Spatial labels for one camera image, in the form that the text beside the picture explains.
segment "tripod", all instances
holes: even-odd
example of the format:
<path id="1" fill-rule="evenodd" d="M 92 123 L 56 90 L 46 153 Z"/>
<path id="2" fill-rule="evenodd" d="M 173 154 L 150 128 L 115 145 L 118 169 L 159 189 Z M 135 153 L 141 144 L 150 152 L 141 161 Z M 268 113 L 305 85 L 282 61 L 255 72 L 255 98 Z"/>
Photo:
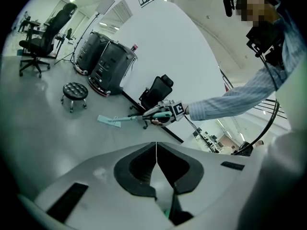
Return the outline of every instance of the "tripod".
<path id="1" fill-rule="evenodd" d="M 94 22 L 94 20 L 100 15 L 100 13 L 97 13 L 97 15 L 95 15 L 95 18 L 93 18 L 93 20 L 91 21 L 91 23 L 88 25 L 88 27 L 85 29 L 85 31 L 83 32 L 82 36 L 80 37 L 79 41 L 77 42 L 77 45 L 75 46 L 75 48 L 73 49 L 73 52 L 71 52 L 69 55 L 67 56 L 71 56 L 71 59 L 65 59 L 67 56 L 64 56 L 62 59 L 58 60 L 56 63 L 54 63 L 54 65 L 56 65 L 57 63 L 59 63 L 61 60 L 65 60 L 65 61 L 69 61 L 73 64 L 73 67 L 75 68 L 76 66 L 76 59 L 75 59 L 75 51 L 76 48 L 78 47 L 78 44 L 80 43 L 81 39 L 83 38 L 84 33 L 86 32 L 86 30 L 90 27 L 90 25 Z"/>

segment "stool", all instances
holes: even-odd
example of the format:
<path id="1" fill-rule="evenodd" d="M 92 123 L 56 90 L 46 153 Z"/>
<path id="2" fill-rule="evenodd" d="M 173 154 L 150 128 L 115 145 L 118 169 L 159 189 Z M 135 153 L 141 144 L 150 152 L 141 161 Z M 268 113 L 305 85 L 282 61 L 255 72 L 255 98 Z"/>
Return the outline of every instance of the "stool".
<path id="1" fill-rule="evenodd" d="M 88 90 L 82 84 L 76 82 L 66 83 L 63 87 L 63 95 L 61 98 L 61 104 L 64 102 L 64 96 L 71 100 L 71 110 L 73 112 L 73 101 L 81 101 L 83 100 L 83 107 L 86 109 L 86 101 L 85 98 L 88 95 Z"/>

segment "shirt sleeve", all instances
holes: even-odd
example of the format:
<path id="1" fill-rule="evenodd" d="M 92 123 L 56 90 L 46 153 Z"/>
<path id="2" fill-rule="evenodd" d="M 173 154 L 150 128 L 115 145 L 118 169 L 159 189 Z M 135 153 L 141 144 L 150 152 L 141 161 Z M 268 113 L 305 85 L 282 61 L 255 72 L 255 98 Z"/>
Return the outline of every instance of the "shirt sleeve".
<path id="1" fill-rule="evenodd" d="M 268 64 L 272 76 L 279 88 L 286 76 L 284 70 Z M 265 67 L 242 87 L 226 92 L 222 97 L 214 97 L 189 104 L 192 120 L 208 120 L 240 115 L 258 105 L 275 91 L 272 78 Z"/>

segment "gray floor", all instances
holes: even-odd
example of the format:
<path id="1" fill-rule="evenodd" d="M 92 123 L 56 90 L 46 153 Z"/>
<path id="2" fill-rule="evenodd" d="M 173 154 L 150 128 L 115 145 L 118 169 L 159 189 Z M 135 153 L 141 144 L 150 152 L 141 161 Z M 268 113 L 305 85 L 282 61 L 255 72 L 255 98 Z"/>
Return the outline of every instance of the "gray floor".
<path id="1" fill-rule="evenodd" d="M 148 141 L 179 144 L 157 126 L 144 130 L 143 122 L 122 123 L 121 128 L 97 122 L 98 115 L 127 116 L 131 103 L 122 95 L 100 96 L 76 74 L 71 63 L 42 66 L 42 79 L 34 68 L 19 77 L 20 57 L 3 57 L 0 73 L 1 154 L 21 192 L 30 199 L 80 162 L 98 154 Z M 61 105 L 63 85 L 78 82 L 89 90 L 87 109 L 70 101 Z"/>

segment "striped shirt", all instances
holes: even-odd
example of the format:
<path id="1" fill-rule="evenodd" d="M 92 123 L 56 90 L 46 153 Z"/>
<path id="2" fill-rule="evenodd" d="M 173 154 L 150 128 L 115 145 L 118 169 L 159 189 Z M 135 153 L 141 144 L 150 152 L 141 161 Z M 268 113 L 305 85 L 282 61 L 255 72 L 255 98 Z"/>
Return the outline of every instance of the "striped shirt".
<path id="1" fill-rule="evenodd" d="M 276 6 L 276 10 L 282 17 L 275 23 L 282 28 L 284 33 L 282 50 L 284 69 L 267 65 L 279 88 L 306 55 L 307 50 L 304 40 L 290 19 L 288 12 L 281 4 Z M 190 118 L 192 120 L 208 120 L 240 115 L 258 105 L 274 91 L 272 78 L 263 67 L 242 87 L 233 88 L 221 97 L 190 103 Z"/>

